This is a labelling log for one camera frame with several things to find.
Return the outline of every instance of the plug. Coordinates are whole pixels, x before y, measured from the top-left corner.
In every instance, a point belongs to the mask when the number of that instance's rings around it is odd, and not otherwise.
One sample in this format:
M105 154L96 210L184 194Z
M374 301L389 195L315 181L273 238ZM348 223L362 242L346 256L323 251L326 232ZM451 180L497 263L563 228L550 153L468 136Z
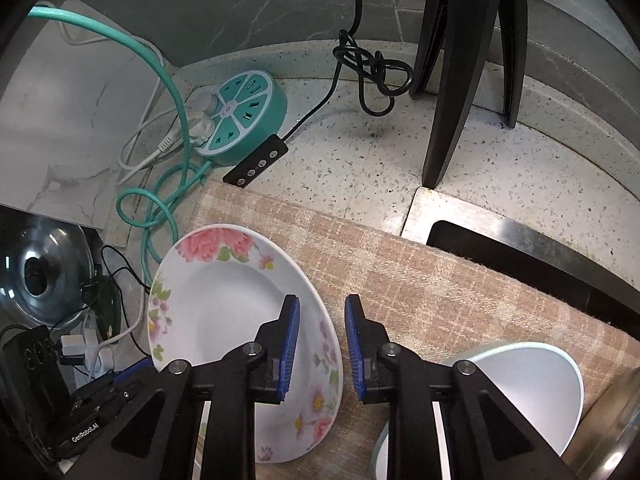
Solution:
M189 128L189 138L192 146L201 146L209 140L216 129L216 123L205 112L201 110L187 110L187 126ZM166 153L182 140L182 129L180 121L174 125L158 144L158 150Z
M204 112L211 117L218 108L218 98L215 94L200 88L191 94L184 105L189 110Z
M86 349L84 337L81 334L61 336L60 346L62 347L63 356L84 354Z

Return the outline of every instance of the metal pot lid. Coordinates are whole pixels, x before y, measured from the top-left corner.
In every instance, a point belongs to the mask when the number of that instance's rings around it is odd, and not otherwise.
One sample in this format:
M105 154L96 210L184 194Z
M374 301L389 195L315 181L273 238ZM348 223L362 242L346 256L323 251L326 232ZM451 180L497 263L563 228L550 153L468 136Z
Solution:
M0 308L29 328L74 326L83 307L80 287L94 275L82 229L5 209L0 218Z

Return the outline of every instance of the metal edge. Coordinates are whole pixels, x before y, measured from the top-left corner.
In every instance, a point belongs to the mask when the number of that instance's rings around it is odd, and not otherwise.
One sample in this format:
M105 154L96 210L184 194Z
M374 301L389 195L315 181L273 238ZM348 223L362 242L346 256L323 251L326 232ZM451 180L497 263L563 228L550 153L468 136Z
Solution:
M426 245L438 221L469 229L563 270L640 314L640 291L610 270L534 229L459 198L418 188L401 237Z

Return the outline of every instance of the beige tablecloth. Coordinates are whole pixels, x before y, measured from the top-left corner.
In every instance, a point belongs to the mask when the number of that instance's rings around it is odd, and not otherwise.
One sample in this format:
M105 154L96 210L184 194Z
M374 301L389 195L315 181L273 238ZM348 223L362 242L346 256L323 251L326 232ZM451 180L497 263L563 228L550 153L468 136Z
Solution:
M559 346L580 367L585 410L613 377L640 366L640 342L627 334L452 254L209 182L191 227L220 222L263 234L298 263L329 311L345 365L342 403L327 437L297 460L259 465L262 480L369 478L388 408L365 407L353 392L343 322L348 294L360 294L367 317L382 322L392 340L435 362L495 341Z

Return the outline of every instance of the white bowl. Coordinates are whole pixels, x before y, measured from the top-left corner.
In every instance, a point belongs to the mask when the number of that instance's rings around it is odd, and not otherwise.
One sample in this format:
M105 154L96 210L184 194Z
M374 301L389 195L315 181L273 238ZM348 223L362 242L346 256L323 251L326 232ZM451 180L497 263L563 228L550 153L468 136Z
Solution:
M545 343L492 344L461 352L443 364L467 359L491 379L502 393L561 455L574 436L584 402L584 385L577 364L564 351ZM450 479L439 403L434 402L443 480ZM388 425L380 433L371 457L371 474L386 480Z
M174 359L194 366L216 361L253 340L262 323L278 317L286 294L300 300L290 388L280 405L255 407L256 462L286 462L313 449L340 405L340 346L313 285L267 238L218 224L169 250L149 295L149 346L161 370Z

